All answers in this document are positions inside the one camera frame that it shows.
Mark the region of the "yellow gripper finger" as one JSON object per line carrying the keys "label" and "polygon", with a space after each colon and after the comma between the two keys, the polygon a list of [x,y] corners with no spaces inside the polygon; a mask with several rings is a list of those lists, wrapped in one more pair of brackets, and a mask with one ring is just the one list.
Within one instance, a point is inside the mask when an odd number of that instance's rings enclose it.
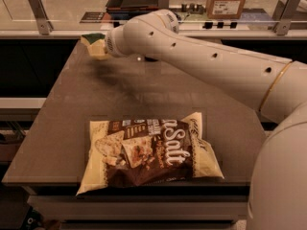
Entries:
{"label": "yellow gripper finger", "polygon": [[87,50],[89,55],[97,60],[105,60],[109,58],[109,54],[106,49],[106,43],[102,39],[99,39],[90,44],[87,47]]}

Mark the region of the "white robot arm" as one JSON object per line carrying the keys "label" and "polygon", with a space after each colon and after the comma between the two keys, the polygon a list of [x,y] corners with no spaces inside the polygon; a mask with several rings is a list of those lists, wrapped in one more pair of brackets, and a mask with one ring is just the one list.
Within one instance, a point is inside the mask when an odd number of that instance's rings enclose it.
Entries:
{"label": "white robot arm", "polygon": [[182,36],[169,10],[136,16],[108,31],[96,41],[94,54],[165,61],[275,122],[254,165],[247,230],[307,230],[305,64]]}

